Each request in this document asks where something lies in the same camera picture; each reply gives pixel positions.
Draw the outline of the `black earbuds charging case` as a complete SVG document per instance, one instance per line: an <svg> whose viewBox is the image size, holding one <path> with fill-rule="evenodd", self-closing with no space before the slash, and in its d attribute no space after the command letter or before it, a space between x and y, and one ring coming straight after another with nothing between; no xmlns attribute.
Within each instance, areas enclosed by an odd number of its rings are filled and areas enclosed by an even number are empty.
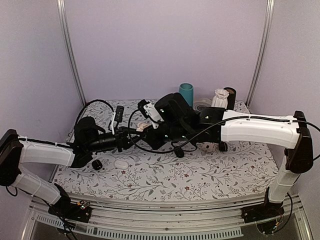
<svg viewBox="0 0 320 240"><path fill-rule="evenodd" d="M174 151L177 158L183 158L185 156L185 152L179 148Z"/></svg>

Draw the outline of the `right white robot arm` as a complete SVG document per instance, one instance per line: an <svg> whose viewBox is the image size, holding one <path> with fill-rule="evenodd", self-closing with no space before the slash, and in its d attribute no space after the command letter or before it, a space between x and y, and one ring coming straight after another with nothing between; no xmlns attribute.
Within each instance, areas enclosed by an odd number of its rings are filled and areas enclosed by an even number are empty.
<svg viewBox="0 0 320 240"><path fill-rule="evenodd" d="M269 218L278 210L299 176L314 165L311 124L301 111L288 116L265 116L240 113L222 107L206 107L196 112L176 92L156 103L141 100L138 110L151 120L143 132L143 140L153 149L160 149L167 142L187 143L255 142L281 146L284 160L276 179L259 206L262 218Z"/></svg>

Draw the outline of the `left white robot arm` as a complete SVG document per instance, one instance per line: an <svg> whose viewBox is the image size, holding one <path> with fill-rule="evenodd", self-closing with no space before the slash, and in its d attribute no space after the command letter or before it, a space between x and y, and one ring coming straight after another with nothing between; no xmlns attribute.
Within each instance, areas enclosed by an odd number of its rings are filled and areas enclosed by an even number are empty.
<svg viewBox="0 0 320 240"><path fill-rule="evenodd" d="M23 190L54 205L63 216L74 213L74 205L62 187L46 182L23 168L24 163L54 164L82 168L92 160L93 153L127 150L140 140L133 128L120 127L106 132L93 117L82 118L74 127L74 142L66 145L47 141L22 139L9 129L0 140L0 185Z"/></svg>

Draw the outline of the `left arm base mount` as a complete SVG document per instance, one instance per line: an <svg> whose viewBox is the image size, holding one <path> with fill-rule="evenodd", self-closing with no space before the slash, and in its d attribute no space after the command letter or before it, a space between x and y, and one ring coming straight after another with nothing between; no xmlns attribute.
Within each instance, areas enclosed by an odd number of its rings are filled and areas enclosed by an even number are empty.
<svg viewBox="0 0 320 240"><path fill-rule="evenodd" d="M85 200L71 203L71 199L66 191L60 185L56 183L54 185L59 190L60 199L55 204L49 206L48 213L62 219L88 223L92 213L91 203Z"/></svg>

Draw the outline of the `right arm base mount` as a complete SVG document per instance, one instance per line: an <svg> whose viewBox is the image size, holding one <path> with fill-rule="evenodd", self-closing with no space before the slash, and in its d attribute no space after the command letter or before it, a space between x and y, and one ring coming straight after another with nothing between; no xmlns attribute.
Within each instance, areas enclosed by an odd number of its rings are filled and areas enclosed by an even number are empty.
<svg viewBox="0 0 320 240"><path fill-rule="evenodd" d="M266 189L263 203L241 208L241 218L245 223L261 221L284 214L283 202L270 202L269 190L270 187Z"/></svg>

